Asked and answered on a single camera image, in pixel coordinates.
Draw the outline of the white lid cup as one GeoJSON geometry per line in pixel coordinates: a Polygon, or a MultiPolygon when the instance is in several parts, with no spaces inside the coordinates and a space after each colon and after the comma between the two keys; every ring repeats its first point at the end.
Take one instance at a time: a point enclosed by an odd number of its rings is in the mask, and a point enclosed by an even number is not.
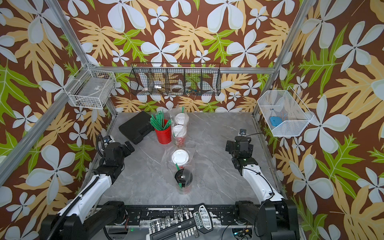
{"type": "Polygon", "coordinates": [[[175,123],[177,125],[187,125],[189,121],[189,117],[186,113],[179,113],[175,116],[175,123]]]}
{"type": "Polygon", "coordinates": [[[187,136],[187,128],[183,125],[175,125],[172,129],[175,144],[178,147],[183,147],[187,136]]]}
{"type": "Polygon", "coordinates": [[[190,160],[189,154],[186,150],[179,149],[172,153],[172,162],[179,168],[185,167],[190,160]]]}

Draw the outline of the black lid red cup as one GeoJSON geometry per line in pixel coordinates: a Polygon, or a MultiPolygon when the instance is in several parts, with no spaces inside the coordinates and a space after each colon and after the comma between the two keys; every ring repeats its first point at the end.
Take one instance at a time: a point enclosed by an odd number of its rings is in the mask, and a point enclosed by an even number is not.
{"type": "Polygon", "coordinates": [[[191,191],[192,182],[193,182],[193,174],[188,169],[180,169],[175,173],[175,180],[177,182],[177,189],[182,194],[187,194],[191,191]]]}

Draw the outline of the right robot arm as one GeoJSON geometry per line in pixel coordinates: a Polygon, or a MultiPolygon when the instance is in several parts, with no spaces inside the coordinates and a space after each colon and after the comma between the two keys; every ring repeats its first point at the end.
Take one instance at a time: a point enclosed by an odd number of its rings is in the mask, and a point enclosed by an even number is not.
{"type": "Polygon", "coordinates": [[[250,184],[260,203],[237,201],[235,216],[252,224],[253,237],[260,240],[299,240],[297,207],[264,176],[260,165],[252,157],[251,141],[250,136],[239,135],[226,143],[226,152],[232,156],[235,169],[250,184]]]}

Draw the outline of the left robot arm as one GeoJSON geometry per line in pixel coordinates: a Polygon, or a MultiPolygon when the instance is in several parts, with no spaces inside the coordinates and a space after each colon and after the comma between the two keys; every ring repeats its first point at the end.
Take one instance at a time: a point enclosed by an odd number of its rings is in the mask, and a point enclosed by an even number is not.
{"type": "Polygon", "coordinates": [[[106,225],[125,222],[127,213],[121,201],[109,201],[98,212],[89,215],[124,169],[124,159],[135,150],[129,141],[103,145],[101,162],[86,187],[59,213],[48,215],[42,221],[42,240],[90,240],[106,225]]]}

